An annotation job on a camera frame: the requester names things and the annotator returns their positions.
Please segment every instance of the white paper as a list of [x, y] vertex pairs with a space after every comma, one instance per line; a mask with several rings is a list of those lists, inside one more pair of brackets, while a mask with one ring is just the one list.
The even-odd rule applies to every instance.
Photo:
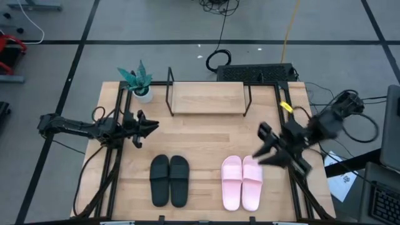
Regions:
[[[337, 159], [339, 162], [342, 161], [342, 159], [339, 156], [335, 155], [332, 151], [330, 151], [329, 154], [333, 158]], [[331, 157], [329, 156], [325, 157], [324, 160], [325, 166], [335, 163], [337, 162]], [[331, 194], [335, 196], [339, 201], [343, 202], [346, 196], [348, 195], [348, 192], [350, 191], [350, 188], [355, 180], [356, 180], [356, 175], [353, 174], [352, 172], [347, 172], [342, 175], [328, 178], [327, 183], [329, 185], [329, 190], [331, 191]]]

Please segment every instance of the black slide sandal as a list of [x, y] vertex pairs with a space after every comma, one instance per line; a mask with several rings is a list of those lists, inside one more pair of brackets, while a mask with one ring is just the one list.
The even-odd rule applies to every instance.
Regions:
[[169, 163], [171, 183], [171, 203], [177, 208], [186, 205], [189, 191], [189, 163], [182, 156], [173, 156]]
[[169, 200], [169, 160], [166, 155], [156, 156], [150, 166], [151, 200], [157, 207], [165, 206]]

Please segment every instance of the white flower pot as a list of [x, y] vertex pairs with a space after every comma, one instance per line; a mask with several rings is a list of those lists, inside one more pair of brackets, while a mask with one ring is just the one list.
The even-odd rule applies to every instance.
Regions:
[[153, 99], [153, 92], [151, 91], [150, 86], [149, 86], [149, 92], [147, 92], [147, 94], [144, 96], [138, 96], [134, 91], [132, 92], [133, 95], [135, 95], [135, 97], [137, 98], [137, 100], [139, 100], [139, 102], [141, 103], [149, 103]]

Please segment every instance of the slide sandal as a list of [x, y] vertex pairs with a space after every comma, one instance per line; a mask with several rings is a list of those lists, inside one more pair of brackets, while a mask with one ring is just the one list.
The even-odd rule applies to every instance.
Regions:
[[150, 166], [151, 200], [157, 206], [165, 206], [169, 200], [169, 160], [166, 155], [156, 156]]
[[228, 211], [240, 206], [240, 188], [242, 185], [242, 160], [239, 156], [229, 156], [222, 163], [222, 201]]
[[182, 156], [171, 158], [171, 172], [169, 173], [171, 183], [171, 203], [177, 208], [186, 205], [189, 191], [189, 163]]
[[247, 211], [255, 211], [260, 203], [263, 186], [263, 168], [252, 156], [243, 159], [242, 205]]

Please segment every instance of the wooden table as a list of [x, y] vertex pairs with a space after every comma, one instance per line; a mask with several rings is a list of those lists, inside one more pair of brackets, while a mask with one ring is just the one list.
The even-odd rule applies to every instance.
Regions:
[[[114, 109], [118, 86], [118, 82], [104, 82], [98, 106], [105, 107], [107, 112]], [[148, 119], [159, 121], [160, 127], [142, 140], [142, 149], [136, 149], [130, 139], [125, 140], [112, 219], [155, 221], [159, 215], [164, 215], [168, 221], [248, 221], [249, 216], [255, 216], [257, 221], [296, 220], [288, 172], [280, 167], [263, 167], [264, 184], [256, 212], [245, 211], [242, 207], [230, 212], [223, 207], [220, 168], [224, 159], [230, 155], [244, 158], [261, 146], [262, 141], [257, 137], [261, 121], [266, 121], [276, 134], [280, 131], [273, 87], [251, 87], [252, 104], [246, 117], [241, 114], [172, 117], [165, 103], [166, 87], [152, 86], [152, 90], [152, 102], [141, 104], [133, 97], [130, 111], [136, 114], [142, 109]], [[289, 92], [293, 106], [302, 106], [311, 113], [304, 83], [290, 82]], [[121, 109], [124, 109], [125, 98], [126, 92], [122, 97]], [[295, 118], [303, 126], [308, 121], [302, 111], [296, 111]], [[85, 161], [98, 148], [99, 143], [90, 140]], [[78, 212], [83, 210], [98, 190], [105, 154], [106, 150], [102, 150], [87, 165], [77, 198]], [[184, 208], [175, 208], [171, 202], [164, 207], [152, 204], [149, 170], [151, 161], [159, 154], [166, 154], [169, 158], [180, 155], [189, 162], [189, 197]], [[307, 179], [311, 192], [324, 209], [335, 216], [321, 156], [314, 151], [304, 151], [303, 157], [313, 167]], [[108, 196], [107, 192], [102, 215], [106, 214]], [[306, 217], [300, 190], [299, 198], [302, 216]]]

